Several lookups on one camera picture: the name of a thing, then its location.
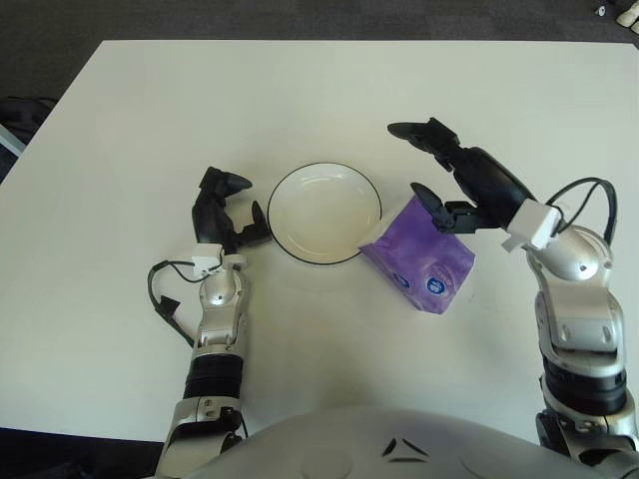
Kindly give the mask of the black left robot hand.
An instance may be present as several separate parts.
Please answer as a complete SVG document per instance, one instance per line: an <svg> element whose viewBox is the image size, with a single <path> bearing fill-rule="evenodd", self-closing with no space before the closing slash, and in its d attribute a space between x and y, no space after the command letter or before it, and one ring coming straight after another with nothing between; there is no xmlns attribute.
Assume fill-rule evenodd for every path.
<svg viewBox="0 0 639 479"><path fill-rule="evenodd" d="M257 201L252 203L253 223L239 233L225 208L227 198L253 186L242 176L208 167L199 184L200 192L192 207L192 221L197 243L218 243L225 254L237 253L272 239L265 214Z"/></svg>

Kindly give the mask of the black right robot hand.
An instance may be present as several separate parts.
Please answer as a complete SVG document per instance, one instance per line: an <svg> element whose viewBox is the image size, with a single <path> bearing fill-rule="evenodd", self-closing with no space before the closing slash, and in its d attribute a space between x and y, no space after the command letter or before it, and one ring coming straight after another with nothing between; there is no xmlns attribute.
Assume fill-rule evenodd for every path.
<svg viewBox="0 0 639 479"><path fill-rule="evenodd" d="M392 123L388 131L424 151L449 173L468 200L443 202L430 188L410 187L443 234L473 234L478 230L505 230L516 212L534 195L491 155L478 147L464 148L457 135L438 120Z"/></svg>

